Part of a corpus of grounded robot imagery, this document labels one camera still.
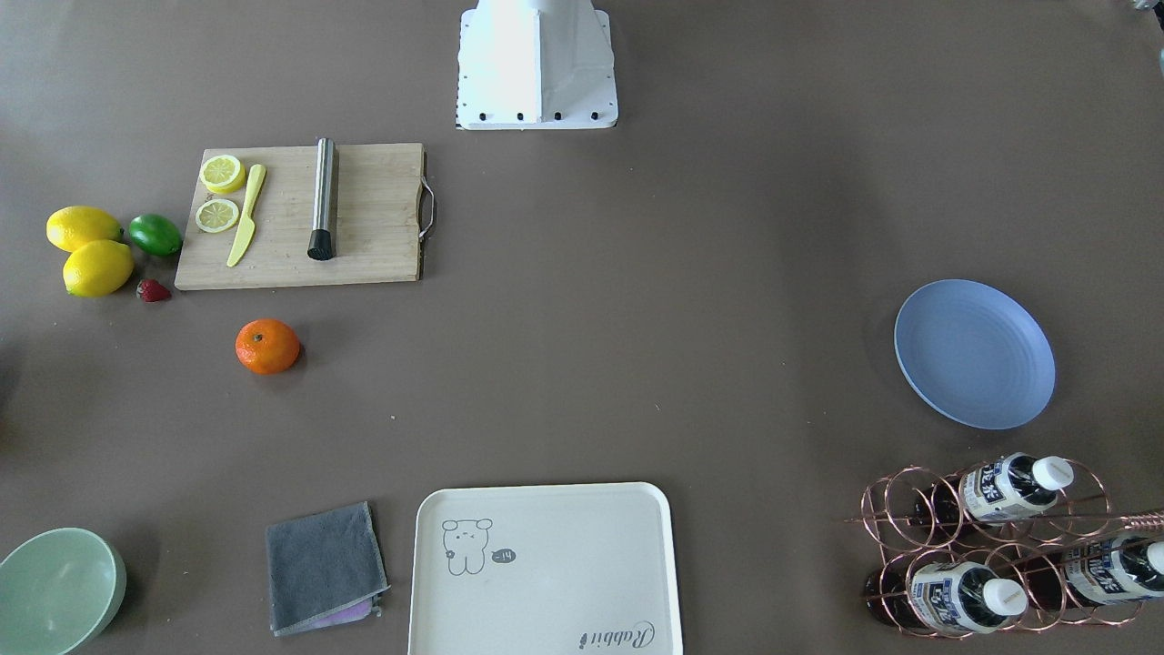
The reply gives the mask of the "red strawberry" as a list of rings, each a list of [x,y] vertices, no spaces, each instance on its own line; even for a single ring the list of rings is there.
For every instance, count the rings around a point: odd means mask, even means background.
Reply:
[[[158,282],[158,279],[143,278],[137,283],[135,296],[142,302],[163,302],[169,301],[172,297],[172,291]]]

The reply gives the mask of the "orange mandarin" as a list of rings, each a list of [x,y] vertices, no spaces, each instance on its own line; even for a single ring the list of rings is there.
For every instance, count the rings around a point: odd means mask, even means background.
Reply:
[[[236,335],[236,359],[251,373],[274,376],[299,358],[300,340],[288,323],[261,318],[244,323]]]

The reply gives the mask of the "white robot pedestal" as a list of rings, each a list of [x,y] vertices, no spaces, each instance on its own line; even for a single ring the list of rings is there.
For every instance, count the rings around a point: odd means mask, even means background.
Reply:
[[[590,1],[478,1],[461,14],[457,128],[585,130],[618,119],[606,12]]]

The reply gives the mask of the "green lime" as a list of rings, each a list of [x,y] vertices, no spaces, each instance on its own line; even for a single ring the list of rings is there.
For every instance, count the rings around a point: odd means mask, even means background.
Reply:
[[[183,247],[183,233],[171,220],[158,213],[143,213],[133,218],[127,234],[143,252],[155,257],[173,256]]]

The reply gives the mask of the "lemon half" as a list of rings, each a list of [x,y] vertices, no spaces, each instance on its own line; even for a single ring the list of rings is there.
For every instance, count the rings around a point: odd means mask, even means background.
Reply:
[[[248,169],[236,155],[223,154],[208,158],[199,171],[203,187],[215,195],[228,195],[246,185]]]

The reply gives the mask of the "green bowl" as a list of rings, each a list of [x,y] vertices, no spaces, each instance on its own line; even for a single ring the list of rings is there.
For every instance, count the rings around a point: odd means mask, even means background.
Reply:
[[[125,560],[81,528],[41,532],[3,558],[1,652],[71,654],[112,622],[125,600]]]

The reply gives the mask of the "blue plate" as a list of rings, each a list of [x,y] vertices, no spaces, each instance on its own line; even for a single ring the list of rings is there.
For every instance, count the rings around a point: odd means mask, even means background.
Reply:
[[[897,309],[893,346],[910,389],[958,423],[1006,430],[1046,410],[1053,349],[1025,307],[973,279],[937,279]]]

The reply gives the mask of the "yellow plastic knife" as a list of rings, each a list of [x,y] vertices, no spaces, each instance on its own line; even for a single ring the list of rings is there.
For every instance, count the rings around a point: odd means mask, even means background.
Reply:
[[[237,216],[236,236],[234,237],[230,252],[227,257],[228,266],[236,266],[237,262],[244,257],[246,251],[251,244],[251,240],[256,232],[254,212],[257,207],[258,198],[265,181],[267,166],[263,166],[262,163],[251,165],[248,175],[246,175],[244,204],[242,205],[240,216]]]

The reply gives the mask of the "lemon slice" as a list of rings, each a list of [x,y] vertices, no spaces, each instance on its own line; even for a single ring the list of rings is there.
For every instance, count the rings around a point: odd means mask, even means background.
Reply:
[[[236,202],[227,198],[213,198],[203,202],[193,212],[193,220],[196,220],[196,227],[200,232],[206,232],[208,235],[217,235],[217,233],[227,232],[230,227],[237,223],[237,219],[241,218],[240,207]]]

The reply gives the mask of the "steel muddler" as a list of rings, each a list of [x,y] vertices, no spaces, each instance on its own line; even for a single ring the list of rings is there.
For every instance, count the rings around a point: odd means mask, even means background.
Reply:
[[[328,137],[317,141],[315,202],[307,255],[315,261],[336,256],[336,142]]]

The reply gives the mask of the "grey cloth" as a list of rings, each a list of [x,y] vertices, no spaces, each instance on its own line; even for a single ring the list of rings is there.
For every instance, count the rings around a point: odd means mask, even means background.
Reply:
[[[390,583],[369,503],[270,525],[265,540],[274,638],[381,615]]]

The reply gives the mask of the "cream rabbit tray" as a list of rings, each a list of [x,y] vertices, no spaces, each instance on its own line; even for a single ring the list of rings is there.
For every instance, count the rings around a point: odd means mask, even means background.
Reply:
[[[681,654],[666,494],[641,480],[428,494],[407,650]]]

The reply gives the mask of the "tea bottle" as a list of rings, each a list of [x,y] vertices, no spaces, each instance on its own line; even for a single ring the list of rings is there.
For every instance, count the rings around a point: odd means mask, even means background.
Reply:
[[[1016,565],[1039,608],[1092,608],[1161,600],[1161,539],[1138,532],[1091,540]]]
[[[865,581],[863,597],[878,622],[930,638],[991,634],[1029,610],[1018,581],[974,562],[930,563],[909,576],[883,569]]]
[[[1074,468],[1059,456],[1036,458],[1012,453],[965,474],[952,474],[920,493],[908,522],[957,536],[968,524],[1000,527],[1052,510],[1074,480]]]

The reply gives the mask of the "wooden cutting board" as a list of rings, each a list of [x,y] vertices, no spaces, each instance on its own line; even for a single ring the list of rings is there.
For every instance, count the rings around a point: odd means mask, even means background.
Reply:
[[[334,254],[308,257],[315,219],[315,145],[233,145],[244,165],[267,168],[244,257],[227,264],[233,232],[211,235],[189,220],[177,264],[184,291],[416,282],[426,150],[421,144],[338,145],[334,150]]]

